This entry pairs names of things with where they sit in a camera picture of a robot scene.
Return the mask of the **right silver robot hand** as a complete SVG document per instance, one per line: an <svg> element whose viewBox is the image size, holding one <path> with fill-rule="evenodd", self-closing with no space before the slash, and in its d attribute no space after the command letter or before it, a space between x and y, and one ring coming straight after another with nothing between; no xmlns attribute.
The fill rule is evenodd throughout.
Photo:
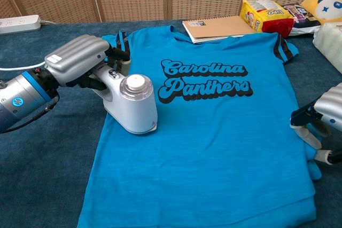
<svg viewBox="0 0 342 228"><path fill-rule="evenodd" d="M341 131L341 84L331 87L317 99L293 111L290 127L308 145L317 150L315 160L333 165L341 162L341 150L323 150L319 139L307 128L322 137L331 135L330 127Z"/></svg>

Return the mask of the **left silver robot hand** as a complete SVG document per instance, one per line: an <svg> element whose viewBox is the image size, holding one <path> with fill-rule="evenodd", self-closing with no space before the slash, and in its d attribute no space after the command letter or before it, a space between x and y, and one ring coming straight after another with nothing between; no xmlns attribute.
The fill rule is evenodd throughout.
<svg viewBox="0 0 342 228"><path fill-rule="evenodd" d="M79 36L45 56L44 68L48 70L61 87L105 90L106 85L90 75L92 69L108 58L113 67L117 60L129 61L130 54L112 46L108 41L94 35Z"/></svg>

